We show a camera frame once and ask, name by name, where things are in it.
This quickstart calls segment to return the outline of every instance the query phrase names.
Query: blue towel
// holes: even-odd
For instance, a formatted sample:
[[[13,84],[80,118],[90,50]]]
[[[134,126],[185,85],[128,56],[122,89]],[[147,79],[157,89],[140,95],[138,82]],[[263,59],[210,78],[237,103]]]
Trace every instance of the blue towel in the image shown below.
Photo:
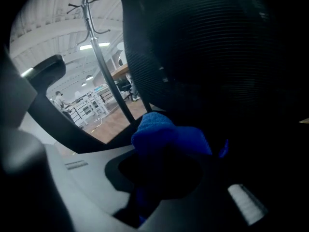
[[[211,148],[200,129],[175,126],[169,118],[156,112],[143,116],[137,132],[132,136],[132,144],[140,155],[158,152],[167,145],[185,153],[212,155]],[[226,141],[219,157],[225,156],[227,149]]]
[[[150,173],[148,182],[136,188],[136,204],[142,224],[159,204],[162,193],[160,178],[164,176],[163,158],[166,146],[184,153],[212,155],[203,132],[195,127],[175,126],[166,116],[152,112],[145,114],[132,136],[132,144],[139,155],[140,166]],[[228,141],[219,152],[222,158],[228,151]]]

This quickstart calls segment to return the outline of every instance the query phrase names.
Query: desk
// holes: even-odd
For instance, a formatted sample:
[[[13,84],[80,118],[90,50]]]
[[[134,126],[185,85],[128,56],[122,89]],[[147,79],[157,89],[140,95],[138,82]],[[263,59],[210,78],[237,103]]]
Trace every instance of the desk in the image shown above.
[[[120,76],[122,76],[123,74],[129,72],[129,67],[127,64],[124,64],[122,66],[120,66],[117,70],[115,70],[114,72],[111,73],[112,78],[114,80],[117,80]]]

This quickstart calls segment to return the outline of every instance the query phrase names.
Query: coat rack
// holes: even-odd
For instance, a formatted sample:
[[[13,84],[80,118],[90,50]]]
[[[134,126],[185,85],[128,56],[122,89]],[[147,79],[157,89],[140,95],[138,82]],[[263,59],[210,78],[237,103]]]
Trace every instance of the coat rack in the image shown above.
[[[92,20],[91,11],[90,11],[90,8],[89,8],[89,5],[93,2],[96,2],[96,1],[100,1],[100,0],[92,0],[90,2],[89,2],[89,0],[82,0],[81,5],[74,5],[74,4],[69,3],[69,6],[73,7],[73,9],[68,11],[67,14],[72,12],[73,10],[75,10],[77,8],[80,8],[80,7],[82,8],[83,15],[84,15],[84,22],[85,22],[86,29],[87,29],[87,36],[83,41],[79,42],[77,45],[84,43],[88,39],[88,37],[90,36],[90,38],[91,38],[90,42],[91,42],[93,51],[95,53],[95,56],[98,60],[98,65],[100,67],[100,70],[101,70],[108,86],[110,87],[112,94],[114,95],[116,101],[118,102],[121,110],[125,114],[128,121],[130,123],[133,123],[135,121],[135,119],[134,119],[133,115],[131,114],[129,108],[127,107],[126,103],[124,102],[124,100],[123,100],[123,98],[122,98],[113,78],[112,78],[112,75],[107,68],[106,62],[104,60],[103,54],[102,54],[100,46],[98,44],[98,39],[95,36],[95,33],[104,34],[104,33],[111,31],[110,29],[108,29],[104,32],[96,31],[93,20]]]

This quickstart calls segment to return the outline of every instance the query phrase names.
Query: ceiling light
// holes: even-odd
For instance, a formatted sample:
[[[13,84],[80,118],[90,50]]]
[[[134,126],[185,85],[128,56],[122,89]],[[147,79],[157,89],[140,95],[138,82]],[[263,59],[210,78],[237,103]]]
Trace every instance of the ceiling light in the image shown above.
[[[108,43],[99,43],[98,45],[99,46],[109,46],[110,43],[109,42]],[[87,45],[82,45],[79,49],[81,51],[81,50],[90,49],[90,48],[92,48],[92,45],[87,44]]]
[[[93,78],[93,76],[88,75],[88,76],[86,77],[86,81],[89,81],[89,80],[91,80],[92,78]]]
[[[99,43],[98,45],[99,45],[99,46],[109,46],[110,43]]]
[[[24,77],[24,76],[26,76],[27,74],[29,74],[31,71],[33,71],[33,68],[27,69],[24,73],[21,74],[21,76]]]

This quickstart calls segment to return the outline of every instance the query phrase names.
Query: ceiling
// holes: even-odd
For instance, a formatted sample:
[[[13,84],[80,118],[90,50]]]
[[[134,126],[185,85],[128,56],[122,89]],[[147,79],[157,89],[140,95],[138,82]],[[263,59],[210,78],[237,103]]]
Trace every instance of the ceiling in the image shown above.
[[[10,55],[20,73],[55,54],[64,58],[66,75],[48,89],[47,96],[54,95],[55,88],[80,87],[87,75],[99,72],[93,50],[80,51],[76,46],[86,37],[86,28],[81,8],[66,14],[72,8],[69,3],[80,5],[81,0],[29,0],[12,24]],[[110,43],[101,47],[107,61],[123,41],[121,1],[101,0],[90,8],[96,30],[111,30],[98,35],[99,43]],[[81,45],[87,44],[90,38]]]

